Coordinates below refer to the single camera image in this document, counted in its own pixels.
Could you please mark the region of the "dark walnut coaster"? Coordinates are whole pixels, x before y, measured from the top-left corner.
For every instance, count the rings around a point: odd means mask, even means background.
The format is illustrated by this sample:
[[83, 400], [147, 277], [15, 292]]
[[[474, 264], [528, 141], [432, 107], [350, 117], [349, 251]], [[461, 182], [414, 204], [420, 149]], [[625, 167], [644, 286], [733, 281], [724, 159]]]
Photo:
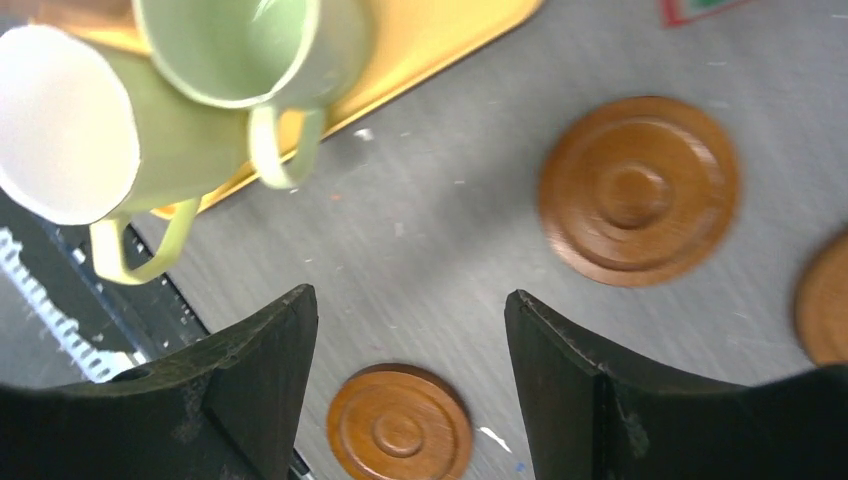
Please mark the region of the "dark walnut coaster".
[[798, 282], [794, 325], [816, 365], [847, 362], [847, 232], [811, 260]]

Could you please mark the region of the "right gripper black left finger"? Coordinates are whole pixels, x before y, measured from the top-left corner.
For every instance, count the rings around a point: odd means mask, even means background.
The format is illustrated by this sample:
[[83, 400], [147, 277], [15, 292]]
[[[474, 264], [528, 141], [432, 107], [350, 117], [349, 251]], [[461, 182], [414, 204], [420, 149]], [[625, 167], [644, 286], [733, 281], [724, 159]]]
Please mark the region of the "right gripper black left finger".
[[318, 330], [302, 284], [105, 383], [1, 389], [5, 479], [283, 479]]

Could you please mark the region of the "light green mug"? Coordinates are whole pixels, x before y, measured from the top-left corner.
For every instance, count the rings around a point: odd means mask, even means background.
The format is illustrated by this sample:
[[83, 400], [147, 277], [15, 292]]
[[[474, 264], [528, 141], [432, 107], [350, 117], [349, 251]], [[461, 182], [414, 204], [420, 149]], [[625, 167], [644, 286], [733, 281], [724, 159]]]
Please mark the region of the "light green mug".
[[330, 106], [361, 77], [364, 1], [135, 1], [157, 70], [198, 103], [248, 114], [248, 160], [270, 188], [312, 173]]

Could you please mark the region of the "cream yellow mug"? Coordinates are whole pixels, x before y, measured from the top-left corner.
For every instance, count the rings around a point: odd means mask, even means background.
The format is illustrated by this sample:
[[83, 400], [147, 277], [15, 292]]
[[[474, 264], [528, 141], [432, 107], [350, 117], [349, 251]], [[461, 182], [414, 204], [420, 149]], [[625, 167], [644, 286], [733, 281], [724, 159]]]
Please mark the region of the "cream yellow mug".
[[1, 187], [85, 226], [95, 272], [124, 285], [173, 266], [202, 198], [247, 157], [243, 113], [196, 103], [144, 56], [47, 25], [1, 37]]

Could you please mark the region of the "yellow tray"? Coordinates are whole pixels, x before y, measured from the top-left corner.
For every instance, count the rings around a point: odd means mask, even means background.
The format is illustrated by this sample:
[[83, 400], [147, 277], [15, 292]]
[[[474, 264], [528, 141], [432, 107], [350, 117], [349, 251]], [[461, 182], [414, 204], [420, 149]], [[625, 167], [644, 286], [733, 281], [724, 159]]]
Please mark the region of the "yellow tray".
[[[361, 79], [328, 112], [326, 136], [394, 100], [531, 18], [539, 1], [370, 1], [376, 23], [375, 50]], [[120, 13], [98, 13], [44, 1], [31, 24], [47, 24], [86, 40], [149, 55], [130, 4]]]

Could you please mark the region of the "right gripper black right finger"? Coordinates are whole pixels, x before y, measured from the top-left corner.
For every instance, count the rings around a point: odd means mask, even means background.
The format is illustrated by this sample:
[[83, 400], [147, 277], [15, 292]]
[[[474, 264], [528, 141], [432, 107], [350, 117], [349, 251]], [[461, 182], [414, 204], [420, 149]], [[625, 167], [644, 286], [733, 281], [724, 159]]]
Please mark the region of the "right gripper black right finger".
[[673, 368], [526, 291], [505, 328], [539, 479], [843, 479], [847, 369], [754, 386]]

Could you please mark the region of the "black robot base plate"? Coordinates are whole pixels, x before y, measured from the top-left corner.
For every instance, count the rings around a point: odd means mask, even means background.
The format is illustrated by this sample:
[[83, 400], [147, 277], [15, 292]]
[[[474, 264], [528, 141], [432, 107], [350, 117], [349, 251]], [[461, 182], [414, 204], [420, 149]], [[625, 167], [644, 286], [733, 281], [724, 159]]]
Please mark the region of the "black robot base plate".
[[168, 277], [102, 280], [87, 228], [52, 224], [1, 197], [2, 382], [106, 382], [207, 334]]

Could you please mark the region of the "brown wooden coaster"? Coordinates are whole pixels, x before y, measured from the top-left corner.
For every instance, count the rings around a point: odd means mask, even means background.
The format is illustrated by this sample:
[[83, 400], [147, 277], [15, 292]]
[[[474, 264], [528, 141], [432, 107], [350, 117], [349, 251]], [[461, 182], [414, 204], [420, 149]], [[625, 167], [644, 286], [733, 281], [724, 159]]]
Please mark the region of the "brown wooden coaster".
[[332, 399], [326, 434], [354, 479], [460, 479], [471, 460], [471, 416], [459, 393], [418, 366], [353, 374]]
[[635, 96], [564, 131], [541, 168], [537, 211], [565, 264], [602, 284], [645, 287], [715, 251], [741, 190], [726, 127], [684, 101]]

